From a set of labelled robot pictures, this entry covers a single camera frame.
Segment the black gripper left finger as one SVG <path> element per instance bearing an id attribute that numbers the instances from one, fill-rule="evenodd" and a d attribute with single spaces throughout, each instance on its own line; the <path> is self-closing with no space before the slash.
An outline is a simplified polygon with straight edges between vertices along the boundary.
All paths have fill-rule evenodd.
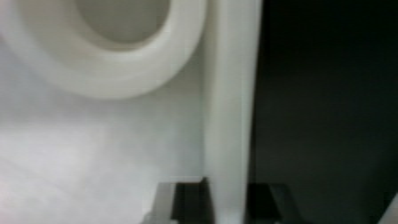
<path id="1" fill-rule="evenodd" d="M 141 224 L 214 224 L 209 179 L 159 184 L 152 210 Z"/>

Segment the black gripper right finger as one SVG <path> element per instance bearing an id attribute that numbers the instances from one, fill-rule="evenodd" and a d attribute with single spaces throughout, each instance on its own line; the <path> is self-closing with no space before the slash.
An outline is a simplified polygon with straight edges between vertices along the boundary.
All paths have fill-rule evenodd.
<path id="1" fill-rule="evenodd" d="M 248 224 L 305 224 L 294 195 L 285 184 L 249 185 Z"/>

